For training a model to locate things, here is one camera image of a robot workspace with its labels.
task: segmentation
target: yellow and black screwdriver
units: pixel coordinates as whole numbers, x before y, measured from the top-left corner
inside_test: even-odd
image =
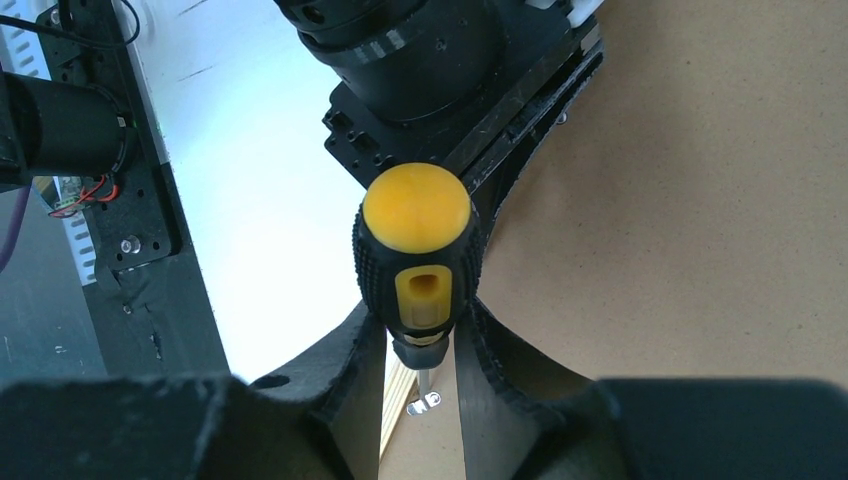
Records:
[[[448,334],[477,294],[483,257],[462,182],[428,163],[387,170],[368,187],[353,248],[362,298],[400,360],[419,371],[441,364]]]

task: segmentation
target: brown surface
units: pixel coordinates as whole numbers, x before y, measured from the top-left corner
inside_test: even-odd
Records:
[[[848,2],[609,0],[607,63],[510,198],[481,297],[589,376],[848,386]],[[381,478],[464,477],[452,363]]]

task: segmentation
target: purple cable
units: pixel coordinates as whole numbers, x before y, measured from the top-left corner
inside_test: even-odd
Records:
[[[9,231],[6,232],[6,243],[3,244],[3,249],[0,250],[0,273],[6,268],[9,259],[12,258],[12,253],[15,251],[15,244],[18,243],[18,235],[21,233],[21,225],[24,223],[24,213],[26,212],[26,204],[29,201],[29,185],[18,191],[18,199],[15,201],[15,208],[12,210],[12,219],[9,221]]]

